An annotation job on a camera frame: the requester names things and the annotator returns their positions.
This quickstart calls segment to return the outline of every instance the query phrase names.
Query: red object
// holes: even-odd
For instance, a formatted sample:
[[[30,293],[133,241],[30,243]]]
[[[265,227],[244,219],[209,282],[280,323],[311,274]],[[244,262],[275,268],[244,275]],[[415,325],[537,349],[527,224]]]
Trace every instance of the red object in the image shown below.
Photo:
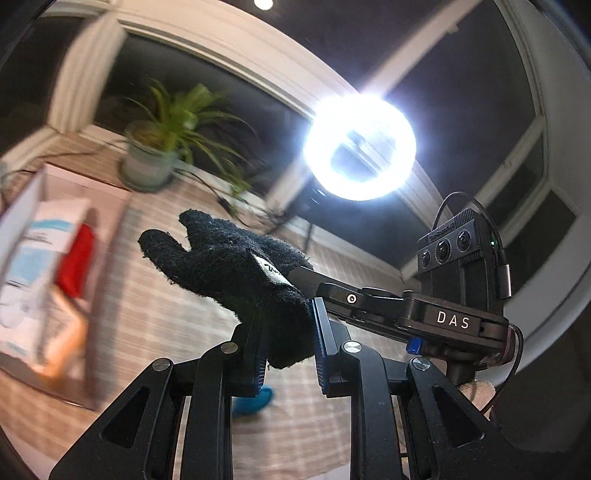
[[[92,228],[83,223],[70,252],[62,259],[57,271],[57,285],[73,299],[80,297],[83,293],[94,243],[95,234]]]

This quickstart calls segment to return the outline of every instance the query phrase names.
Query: black glove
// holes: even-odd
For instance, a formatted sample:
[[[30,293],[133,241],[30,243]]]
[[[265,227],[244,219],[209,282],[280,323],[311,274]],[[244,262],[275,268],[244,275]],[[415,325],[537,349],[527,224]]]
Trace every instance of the black glove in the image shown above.
[[[172,282],[213,298],[241,322],[261,318],[268,326],[272,367],[289,367],[312,356],[308,302],[286,280],[296,267],[312,268],[304,255],[285,242],[198,210],[187,210],[178,219],[187,229],[191,250],[161,230],[146,230],[139,237],[144,255]]]

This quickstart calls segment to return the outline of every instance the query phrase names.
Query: cardboard box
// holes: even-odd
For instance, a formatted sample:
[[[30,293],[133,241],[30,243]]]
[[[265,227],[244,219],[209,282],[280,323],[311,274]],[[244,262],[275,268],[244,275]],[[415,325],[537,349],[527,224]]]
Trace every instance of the cardboard box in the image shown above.
[[[0,368],[10,376],[68,403],[95,408],[93,377],[96,318],[105,282],[109,252],[124,211],[132,196],[128,190],[104,183],[79,173],[45,164],[36,172],[18,197],[0,218],[0,278],[4,277],[9,261],[32,218],[37,204],[43,200],[85,197],[91,201],[85,220],[95,233],[93,258],[90,263],[84,296],[73,300],[73,306],[88,319],[85,348],[69,365],[68,374],[61,378],[47,377],[27,364],[0,353]],[[56,314],[52,308],[50,315]]]

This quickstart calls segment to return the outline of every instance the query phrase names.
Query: white fabric tag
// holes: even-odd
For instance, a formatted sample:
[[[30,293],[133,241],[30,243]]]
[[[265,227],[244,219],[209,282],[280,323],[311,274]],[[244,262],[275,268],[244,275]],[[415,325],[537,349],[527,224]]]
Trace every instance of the white fabric tag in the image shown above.
[[[291,285],[291,283],[283,275],[281,275],[279,270],[277,270],[271,262],[255,255],[252,252],[251,255],[257,261],[259,267],[261,267],[261,270],[265,273],[271,283],[274,283],[275,285]]]

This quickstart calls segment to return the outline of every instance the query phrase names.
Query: plaid tablecloth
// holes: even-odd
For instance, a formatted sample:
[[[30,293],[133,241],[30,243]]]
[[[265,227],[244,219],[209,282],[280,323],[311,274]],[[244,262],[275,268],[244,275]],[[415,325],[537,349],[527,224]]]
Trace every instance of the plaid tablecloth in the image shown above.
[[[91,151],[96,147],[77,135],[68,135],[48,152]],[[116,165],[120,156],[106,148],[92,156],[68,155],[50,160],[119,184]],[[34,161],[29,168],[40,163]],[[24,179],[16,178],[13,190],[23,182]],[[137,239],[148,228],[169,231],[186,243],[185,230],[177,217],[189,208],[225,217],[212,194],[179,179],[157,194],[134,194],[131,200],[115,240],[102,310],[96,319],[96,377],[101,410],[155,358],[165,356],[181,362],[199,357],[228,340],[238,322],[232,312],[213,300],[171,285],[142,257]],[[321,245],[312,243],[309,255],[321,273],[359,286],[393,288],[387,275]],[[400,343],[353,327],[349,330],[353,338],[383,356],[406,358]],[[285,370],[271,369],[265,383],[275,390],[272,404],[258,415],[232,425],[237,480],[306,479],[349,461],[349,400],[328,400],[322,396],[313,359]],[[67,405],[0,373],[0,422],[51,458],[63,455],[97,415],[98,412]],[[179,450],[182,443],[181,433]]]

